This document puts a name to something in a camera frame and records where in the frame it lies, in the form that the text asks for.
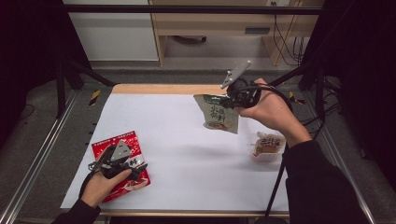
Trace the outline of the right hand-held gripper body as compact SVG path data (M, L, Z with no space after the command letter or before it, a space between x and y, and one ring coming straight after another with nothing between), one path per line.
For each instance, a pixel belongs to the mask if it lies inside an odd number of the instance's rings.
M233 70L227 72L226 78L220 88L226 89L226 96L233 98L232 102L237 107L251 108L261 98L260 86L254 81L247 81L241 76L251 66L251 61L246 61Z

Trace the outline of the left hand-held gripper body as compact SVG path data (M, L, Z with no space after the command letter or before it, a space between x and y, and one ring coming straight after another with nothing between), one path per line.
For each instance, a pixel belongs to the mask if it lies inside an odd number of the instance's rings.
M120 140L106 148L101 157L100 168L105 178L111 179L124 170L130 168L127 159L131 156L131 149Z

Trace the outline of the green and beige sauce packet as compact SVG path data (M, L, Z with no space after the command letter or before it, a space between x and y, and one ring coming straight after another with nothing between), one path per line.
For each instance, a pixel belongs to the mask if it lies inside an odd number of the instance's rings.
M220 104L224 97L211 94L195 94L194 100L202 110L205 118L204 126L210 130L229 133L238 132L238 114L231 108Z

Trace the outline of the red sauce packet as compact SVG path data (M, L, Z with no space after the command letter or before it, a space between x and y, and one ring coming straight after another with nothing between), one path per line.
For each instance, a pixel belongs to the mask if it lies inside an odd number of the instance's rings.
M137 135L135 134L135 132L128 132L93 143L92 152L95 157L95 162L89 164L89 170L95 171L97 168L100 168L100 162L102 161L101 157L105 152L106 148L112 144L117 144L120 140L124 141L126 145L131 149L131 156L127 159L131 172L132 168L136 168L146 163L143 153L141 151L140 144L138 142ZM131 191L142 189L149 184L150 179L146 168L146 170L140 174L137 180L128 180L126 178L121 181L113 190L110 191L110 193L104 198L103 202L107 203L113 201Z

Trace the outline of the white and red spout pouch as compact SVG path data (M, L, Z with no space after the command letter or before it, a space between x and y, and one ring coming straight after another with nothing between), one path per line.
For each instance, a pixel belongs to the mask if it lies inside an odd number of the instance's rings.
M276 154L286 145L286 139L277 134L257 132L258 139L252 150L252 155L260 158L264 154Z

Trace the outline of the clear plastic container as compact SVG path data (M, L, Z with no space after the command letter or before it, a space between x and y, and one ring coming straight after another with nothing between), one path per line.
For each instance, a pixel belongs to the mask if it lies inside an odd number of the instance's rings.
M284 146L280 150L280 152L276 153L276 154L264 154L260 158L256 158L252 155L252 150L254 148L256 140L258 139L257 132L272 133L272 134L277 134L277 135L281 135L284 137L284 135L281 134L279 131L269 129L269 128L265 127L264 125L262 125L261 123L259 123L258 121L249 119L247 121L247 154L249 155L249 157L255 162L279 161L286 146Z

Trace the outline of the white paper sheet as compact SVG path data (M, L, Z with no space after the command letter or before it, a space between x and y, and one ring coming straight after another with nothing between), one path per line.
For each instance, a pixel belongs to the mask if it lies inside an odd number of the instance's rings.
M103 215L288 211L279 163L247 153L248 120L239 120L237 133L209 130L190 95L111 94L91 141L135 132L150 184L102 204Z

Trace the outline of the wooden desk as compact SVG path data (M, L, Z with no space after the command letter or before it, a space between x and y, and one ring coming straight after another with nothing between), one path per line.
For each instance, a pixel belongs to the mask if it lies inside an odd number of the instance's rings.
M152 6L322 7L325 0L148 0ZM309 37L316 15L153 13L156 35L260 36L273 65L288 54L292 37Z

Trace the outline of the black stand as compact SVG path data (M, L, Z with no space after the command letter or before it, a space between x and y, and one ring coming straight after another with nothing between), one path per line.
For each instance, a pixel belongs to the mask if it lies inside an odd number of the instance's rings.
M315 93L315 111L318 117L324 121L324 103L323 103L323 90L324 90L324 75L325 70L320 65L320 62L309 61L302 63L297 68L291 70L286 75L271 81L270 84L274 87L291 79L292 77L303 76L299 83L298 88L301 91L309 90L313 85L316 85Z
M56 116L57 119L59 119L66 110L64 81L67 80L73 90L81 90L84 86L84 82L80 77L80 74L85 74L108 87L114 87L116 85L116 82L102 77L101 75L94 72L91 68L88 68L80 63L71 60L60 61L58 63L58 66L56 67L56 86L58 100L58 112Z

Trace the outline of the white cabinet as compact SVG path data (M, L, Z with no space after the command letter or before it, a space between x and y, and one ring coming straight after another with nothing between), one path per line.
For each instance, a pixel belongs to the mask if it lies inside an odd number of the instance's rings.
M70 13L90 61L157 61L149 13Z

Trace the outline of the yellow-handled tool left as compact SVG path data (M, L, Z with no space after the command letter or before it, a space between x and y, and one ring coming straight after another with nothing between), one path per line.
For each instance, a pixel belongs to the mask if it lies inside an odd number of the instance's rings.
M100 95L100 92L101 92L100 90L96 90L96 91L93 92L92 98L89 101L89 105L95 105L95 103L96 103L96 101L97 101L97 99L98 99L98 97Z

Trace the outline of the yellow-handled tool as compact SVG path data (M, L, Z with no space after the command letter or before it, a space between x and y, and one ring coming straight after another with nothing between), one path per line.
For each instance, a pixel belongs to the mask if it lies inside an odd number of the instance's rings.
M95 103L96 103L96 101L97 101L97 99L98 99L98 97L100 95L100 92L101 92L100 90L96 90L96 91L93 92L92 98L89 101L89 105L95 105Z
M302 99L297 99L293 93L293 91L289 91L289 100L293 103L296 103L298 105L305 105L305 100Z

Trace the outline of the yellow-handled tool right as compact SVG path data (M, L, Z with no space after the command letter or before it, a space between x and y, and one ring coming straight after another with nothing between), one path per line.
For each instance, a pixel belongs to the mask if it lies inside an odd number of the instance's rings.
M302 99L297 99L293 93L293 91L289 91L289 100L293 103L296 103L298 105L305 105L305 100Z

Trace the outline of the black horizontal frame bar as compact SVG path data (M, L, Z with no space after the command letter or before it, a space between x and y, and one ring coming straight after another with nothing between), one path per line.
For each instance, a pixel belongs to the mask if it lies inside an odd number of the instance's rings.
M143 6L143 5L63 5L75 13L183 13L183 14L263 14L320 15L321 7L235 7L235 6Z

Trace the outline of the aluminium frame rail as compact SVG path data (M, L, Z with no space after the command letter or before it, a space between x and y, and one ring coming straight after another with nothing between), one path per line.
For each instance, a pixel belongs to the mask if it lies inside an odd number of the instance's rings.
M48 155L51 153L52 148L61 130L63 129L63 126L65 125L78 96L79 91L70 91L70 95L65 104L64 112L54 121L49 133L45 138L45 141L42 143L28 171L25 173L22 182L18 186L10 202L7 204L6 209L0 216L0 224L13 224L15 221L35 181L37 180L37 177L41 172Z
M317 139L321 145L322 149L324 150L325 155L328 159L336 166L338 166L346 178L349 180L350 184L352 185L354 192L358 198L360 207L366 215L370 224L375 224L374 216L370 208L368 207L366 201L361 194L361 191L349 169L347 168L346 161L342 158L340 151L336 144L334 143L333 138L327 128L328 119L322 121L315 111L315 96L310 91L302 91L302 96L305 99L305 103L307 108L310 110L312 114L312 118L310 119L303 119L303 125L308 129L310 134L313 136L314 139Z

